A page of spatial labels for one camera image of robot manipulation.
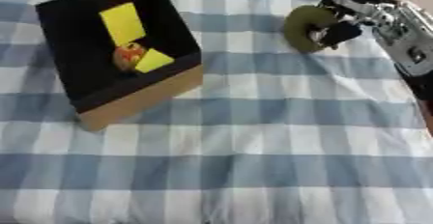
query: blue and white checkered cloth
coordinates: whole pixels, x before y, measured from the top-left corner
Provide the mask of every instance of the blue and white checkered cloth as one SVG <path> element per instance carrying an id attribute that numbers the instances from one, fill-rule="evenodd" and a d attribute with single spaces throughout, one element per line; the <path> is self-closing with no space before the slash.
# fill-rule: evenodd
<path id="1" fill-rule="evenodd" d="M 204 84 L 106 130 L 76 123 L 33 5 L 0 0 L 0 223 L 430 224 L 433 143 L 366 33 L 300 55 L 318 0 L 172 0 Z"/>

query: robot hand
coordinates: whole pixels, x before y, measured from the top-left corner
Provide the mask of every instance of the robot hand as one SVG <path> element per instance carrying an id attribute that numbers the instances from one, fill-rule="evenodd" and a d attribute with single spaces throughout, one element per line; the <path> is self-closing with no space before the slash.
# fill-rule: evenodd
<path id="1" fill-rule="evenodd" d="M 372 33 L 394 61 L 417 98 L 433 102 L 433 17 L 408 1 L 322 0 L 296 8 L 286 18 L 284 36 L 303 53 L 336 48 Z"/>

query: tape roll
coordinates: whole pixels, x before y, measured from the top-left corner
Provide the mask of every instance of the tape roll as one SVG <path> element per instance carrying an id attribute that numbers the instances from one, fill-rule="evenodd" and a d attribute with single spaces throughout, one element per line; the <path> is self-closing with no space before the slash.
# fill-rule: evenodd
<path id="1" fill-rule="evenodd" d="M 308 33 L 311 27 L 325 28 L 338 20 L 329 10 L 312 5 L 297 7 L 284 21 L 284 38 L 301 53 L 312 53 L 325 48 L 311 40 Z"/>

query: black box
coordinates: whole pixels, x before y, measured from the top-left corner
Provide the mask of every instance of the black box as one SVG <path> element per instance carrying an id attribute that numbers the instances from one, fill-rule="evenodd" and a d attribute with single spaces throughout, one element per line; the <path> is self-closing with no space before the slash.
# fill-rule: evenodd
<path id="1" fill-rule="evenodd" d="M 129 2 L 147 32 L 143 42 L 174 63 L 147 73 L 114 66 L 116 46 L 100 12 Z M 53 0 L 37 12 L 68 98 L 91 130 L 202 83 L 200 48 L 170 0 Z"/>

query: yellow square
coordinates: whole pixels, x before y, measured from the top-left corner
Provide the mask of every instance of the yellow square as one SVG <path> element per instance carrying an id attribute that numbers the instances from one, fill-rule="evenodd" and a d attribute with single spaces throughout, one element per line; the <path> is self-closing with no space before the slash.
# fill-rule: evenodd
<path id="1" fill-rule="evenodd" d="M 146 36 L 143 24 L 132 3 L 126 3 L 100 12 L 111 39 L 117 46 Z"/>
<path id="2" fill-rule="evenodd" d="M 147 73 L 173 62 L 173 58 L 152 48 L 146 53 L 146 55 L 144 55 L 140 62 L 138 62 L 138 65 L 135 67 L 135 69 L 143 73 Z"/>

